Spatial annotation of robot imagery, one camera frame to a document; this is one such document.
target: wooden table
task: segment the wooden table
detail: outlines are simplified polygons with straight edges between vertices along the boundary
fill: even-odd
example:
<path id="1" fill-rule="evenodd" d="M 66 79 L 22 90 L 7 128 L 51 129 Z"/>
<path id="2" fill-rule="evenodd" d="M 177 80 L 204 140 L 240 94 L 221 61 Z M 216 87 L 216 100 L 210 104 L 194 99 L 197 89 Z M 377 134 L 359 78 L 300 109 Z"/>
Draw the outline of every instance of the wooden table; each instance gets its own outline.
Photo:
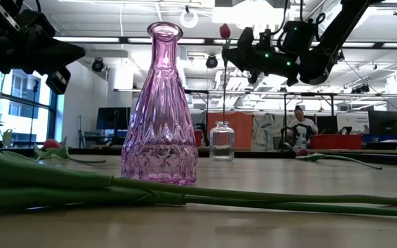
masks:
<path id="1" fill-rule="evenodd" d="M 74 156 L 99 159 L 98 156 Z M 45 163 L 120 175 L 119 156 L 104 165 Z M 292 194 L 397 196 L 397 167 L 280 159 L 200 158 L 198 186 Z M 311 214 L 206 205 L 101 208 L 0 216 L 0 248 L 58 247 L 397 247 L 397 218 Z"/>

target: glass bottle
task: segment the glass bottle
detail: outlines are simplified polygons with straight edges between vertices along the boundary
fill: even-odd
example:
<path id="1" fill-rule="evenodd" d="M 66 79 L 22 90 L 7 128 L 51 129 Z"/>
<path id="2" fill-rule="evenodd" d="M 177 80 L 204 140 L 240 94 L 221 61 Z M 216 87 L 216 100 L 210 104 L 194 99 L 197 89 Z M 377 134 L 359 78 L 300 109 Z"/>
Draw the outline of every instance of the glass bottle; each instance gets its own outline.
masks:
<path id="1" fill-rule="evenodd" d="M 235 152 L 235 132 L 229 121 L 217 121 L 210 132 L 210 158 L 216 161 L 233 161 Z"/>
<path id="2" fill-rule="evenodd" d="M 185 92 L 176 66 L 183 31 L 167 22 L 147 29 L 152 63 L 122 148 L 122 176 L 195 185 L 198 152 Z"/>

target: red tulip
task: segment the red tulip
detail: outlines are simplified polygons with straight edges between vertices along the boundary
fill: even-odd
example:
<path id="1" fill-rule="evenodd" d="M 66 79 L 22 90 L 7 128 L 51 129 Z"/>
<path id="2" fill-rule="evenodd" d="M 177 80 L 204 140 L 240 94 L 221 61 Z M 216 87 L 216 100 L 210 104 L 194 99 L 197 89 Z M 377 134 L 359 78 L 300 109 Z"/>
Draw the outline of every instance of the red tulip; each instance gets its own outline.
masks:
<path id="1" fill-rule="evenodd" d="M 220 37 L 222 39 L 228 39 L 229 37 L 231 37 L 231 30 L 226 23 L 220 27 Z"/>
<path id="2" fill-rule="evenodd" d="M 49 138 L 44 142 L 43 148 L 61 148 L 61 144 L 59 144 L 59 142 L 55 141 L 53 138 Z"/>

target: vase neck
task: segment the vase neck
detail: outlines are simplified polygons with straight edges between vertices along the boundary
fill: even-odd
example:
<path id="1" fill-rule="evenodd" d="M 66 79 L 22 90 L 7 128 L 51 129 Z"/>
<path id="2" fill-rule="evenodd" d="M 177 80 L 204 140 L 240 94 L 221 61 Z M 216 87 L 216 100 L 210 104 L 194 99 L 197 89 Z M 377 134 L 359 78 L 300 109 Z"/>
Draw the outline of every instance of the vase neck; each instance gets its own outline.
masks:
<path id="1" fill-rule="evenodd" d="M 157 35 L 152 37 L 152 64 L 151 68 L 170 69 L 177 64 L 177 39 L 160 40 Z"/>

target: ceiling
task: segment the ceiling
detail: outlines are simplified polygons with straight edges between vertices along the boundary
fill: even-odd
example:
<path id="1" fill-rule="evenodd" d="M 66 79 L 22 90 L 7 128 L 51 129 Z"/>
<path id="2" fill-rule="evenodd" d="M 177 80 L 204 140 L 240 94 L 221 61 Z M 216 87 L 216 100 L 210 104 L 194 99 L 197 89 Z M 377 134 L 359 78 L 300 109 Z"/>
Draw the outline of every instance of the ceiling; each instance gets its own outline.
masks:
<path id="1" fill-rule="evenodd" d="M 204 0 L 206 8 L 193 8 L 198 14 L 198 24 L 193 28 L 184 28 L 180 22 L 180 14 L 184 7 L 164 6 L 163 4 L 154 5 L 153 3 L 139 4 L 93 4 L 84 2 L 63 2 L 59 0 L 42 0 L 41 6 L 43 13 L 47 16 L 50 23 L 55 27 L 61 36 L 109 36 L 109 37 L 147 37 L 146 29 L 149 24 L 157 21 L 169 21 L 182 27 L 184 38 L 219 38 L 219 27 L 221 23 L 212 22 L 213 0 Z M 305 0 L 303 16 L 308 15 L 317 6 L 320 8 L 314 13 L 319 12 L 334 13 L 338 11 L 340 0 Z M 289 11 L 289 18 L 298 16 L 299 1 L 291 0 L 294 6 Z M 36 9 L 35 0 L 24 1 L 27 8 Z M 349 36 L 348 41 L 395 41 L 397 42 L 397 16 L 392 12 L 395 8 L 370 8 L 363 17 L 359 26 Z M 242 32 L 240 28 L 230 24 L 232 37 L 238 38 Z M 93 62 L 95 56 L 103 56 L 116 51 L 114 57 L 105 57 L 104 61 L 111 68 L 121 63 L 119 58 L 126 51 L 135 62 L 137 70 L 134 75 L 134 82 L 142 85 L 150 66 L 151 47 L 149 45 L 100 45 L 83 44 L 87 49 L 87 63 Z M 218 46 L 199 46 L 199 45 L 180 45 L 180 54 L 188 52 L 203 52 L 204 54 L 221 53 Z M 339 63 L 334 67 L 329 79 L 323 85 L 328 91 L 344 90 L 344 85 L 350 85 L 368 76 L 370 83 L 378 91 L 385 88 L 385 77 L 397 70 L 397 50 L 350 50 L 344 49 L 345 60 L 355 69 L 356 73 L 345 63 Z M 194 87 L 206 87 L 206 80 L 214 81 L 218 68 L 209 70 L 205 67 L 205 59 L 195 58 L 194 62 L 183 63 L 183 72 L 187 79 L 194 79 Z M 302 83 L 292 86 L 289 91 L 304 92 L 313 91 L 319 87 L 304 85 Z"/>

